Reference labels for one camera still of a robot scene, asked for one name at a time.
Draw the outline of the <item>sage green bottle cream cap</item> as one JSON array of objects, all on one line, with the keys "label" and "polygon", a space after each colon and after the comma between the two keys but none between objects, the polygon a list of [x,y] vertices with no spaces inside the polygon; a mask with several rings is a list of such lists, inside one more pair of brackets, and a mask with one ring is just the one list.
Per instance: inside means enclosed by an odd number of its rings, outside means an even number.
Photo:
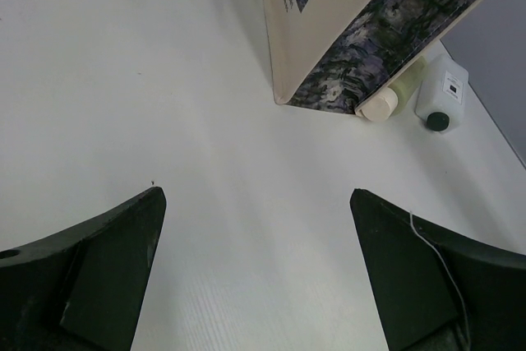
[{"label": "sage green bottle cream cap", "polygon": [[370,122],[384,122],[406,107],[421,85],[427,61],[419,57],[396,80],[378,90],[356,114]]}]

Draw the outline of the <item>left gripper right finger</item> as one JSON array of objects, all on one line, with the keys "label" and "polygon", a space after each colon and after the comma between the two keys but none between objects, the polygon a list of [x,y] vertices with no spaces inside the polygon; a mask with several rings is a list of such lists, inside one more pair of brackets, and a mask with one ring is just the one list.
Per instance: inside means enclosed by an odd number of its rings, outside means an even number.
[{"label": "left gripper right finger", "polygon": [[350,209],[390,350],[523,350],[525,257],[364,189]]}]

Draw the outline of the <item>small white bottle black cap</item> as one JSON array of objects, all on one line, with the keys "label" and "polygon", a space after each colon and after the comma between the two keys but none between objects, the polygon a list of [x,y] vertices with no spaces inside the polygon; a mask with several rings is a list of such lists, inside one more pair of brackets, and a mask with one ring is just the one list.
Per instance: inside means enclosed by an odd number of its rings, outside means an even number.
[{"label": "small white bottle black cap", "polygon": [[435,57],[426,68],[415,106],[427,130],[449,132],[464,120],[468,71],[447,53]]}]

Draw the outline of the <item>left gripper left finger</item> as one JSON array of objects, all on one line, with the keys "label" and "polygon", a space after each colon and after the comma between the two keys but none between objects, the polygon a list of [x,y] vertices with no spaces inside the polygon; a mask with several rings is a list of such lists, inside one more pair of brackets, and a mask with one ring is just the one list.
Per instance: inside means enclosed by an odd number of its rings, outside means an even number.
[{"label": "left gripper left finger", "polygon": [[151,187],[58,233],[1,253],[3,350],[131,348],[166,198]]}]

